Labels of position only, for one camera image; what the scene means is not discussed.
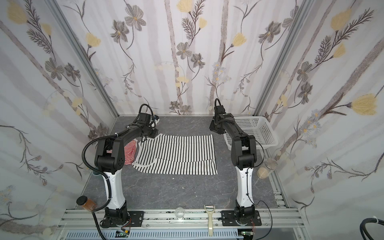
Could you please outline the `black white striped tank top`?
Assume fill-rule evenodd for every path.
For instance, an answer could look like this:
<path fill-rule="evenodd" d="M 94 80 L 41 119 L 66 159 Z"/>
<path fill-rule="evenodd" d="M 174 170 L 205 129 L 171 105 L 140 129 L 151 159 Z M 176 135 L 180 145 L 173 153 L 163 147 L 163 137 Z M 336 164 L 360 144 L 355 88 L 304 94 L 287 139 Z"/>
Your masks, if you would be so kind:
<path fill-rule="evenodd" d="M 216 175 L 218 173 L 214 138 L 159 134 L 139 142 L 133 167 L 148 174 Z"/>

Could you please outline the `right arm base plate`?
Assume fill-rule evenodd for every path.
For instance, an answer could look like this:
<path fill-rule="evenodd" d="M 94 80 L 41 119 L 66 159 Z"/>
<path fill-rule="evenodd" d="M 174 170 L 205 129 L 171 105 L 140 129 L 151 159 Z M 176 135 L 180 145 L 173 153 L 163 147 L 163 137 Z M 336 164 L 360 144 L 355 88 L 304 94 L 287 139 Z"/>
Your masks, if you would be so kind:
<path fill-rule="evenodd" d="M 234 210 L 221 211 L 221 221 L 224 227 L 259 227 L 262 225 L 261 217 L 258 211 L 255 211 L 254 217 L 246 219 L 243 222 L 236 220 Z"/>

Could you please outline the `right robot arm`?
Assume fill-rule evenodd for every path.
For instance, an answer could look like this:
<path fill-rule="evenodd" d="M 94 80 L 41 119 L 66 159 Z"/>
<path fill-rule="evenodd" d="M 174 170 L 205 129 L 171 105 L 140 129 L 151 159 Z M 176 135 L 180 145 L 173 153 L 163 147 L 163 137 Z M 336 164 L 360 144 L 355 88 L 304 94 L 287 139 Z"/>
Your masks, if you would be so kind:
<path fill-rule="evenodd" d="M 256 139 L 239 127 L 234 116 L 226 112 L 218 98 L 214 101 L 214 117 L 210 131 L 219 135 L 227 133 L 232 140 L 231 161 L 238 178 L 235 219 L 239 225 L 245 225 L 256 213 L 252 195 L 252 173 L 257 162 Z"/>

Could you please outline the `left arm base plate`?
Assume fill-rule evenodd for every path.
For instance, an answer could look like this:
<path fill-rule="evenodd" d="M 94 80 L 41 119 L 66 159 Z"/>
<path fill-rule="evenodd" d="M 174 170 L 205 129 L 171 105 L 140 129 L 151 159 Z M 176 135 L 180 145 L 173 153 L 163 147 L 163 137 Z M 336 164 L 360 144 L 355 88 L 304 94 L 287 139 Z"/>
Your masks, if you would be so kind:
<path fill-rule="evenodd" d="M 144 219 L 144 211 L 118 211 L 106 210 L 105 217 L 101 220 L 102 228 L 114 227 L 141 227 Z"/>

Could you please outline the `red white striped tank top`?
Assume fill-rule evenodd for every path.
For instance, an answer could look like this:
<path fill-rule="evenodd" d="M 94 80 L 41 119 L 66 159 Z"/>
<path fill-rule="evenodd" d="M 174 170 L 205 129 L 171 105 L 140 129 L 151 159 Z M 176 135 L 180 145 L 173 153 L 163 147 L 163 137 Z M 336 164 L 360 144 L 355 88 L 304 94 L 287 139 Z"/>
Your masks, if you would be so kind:
<path fill-rule="evenodd" d="M 138 140 L 134 139 L 124 146 L 124 165 L 131 165 L 135 161 Z"/>

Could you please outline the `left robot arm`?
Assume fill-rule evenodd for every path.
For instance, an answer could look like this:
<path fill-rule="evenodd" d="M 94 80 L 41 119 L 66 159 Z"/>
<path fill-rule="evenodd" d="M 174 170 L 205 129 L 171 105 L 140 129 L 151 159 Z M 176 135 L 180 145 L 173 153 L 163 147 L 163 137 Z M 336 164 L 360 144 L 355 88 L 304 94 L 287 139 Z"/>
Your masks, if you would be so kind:
<path fill-rule="evenodd" d="M 91 210 L 97 229 L 123 227 L 132 222 L 121 177 L 126 160 L 125 146 L 137 138 L 143 142 L 147 138 L 155 138 L 158 120 L 150 105 L 142 104 L 138 115 L 125 130 L 95 138 L 83 148 L 81 157 L 84 165 L 103 177 L 106 188 L 106 202 Z"/>

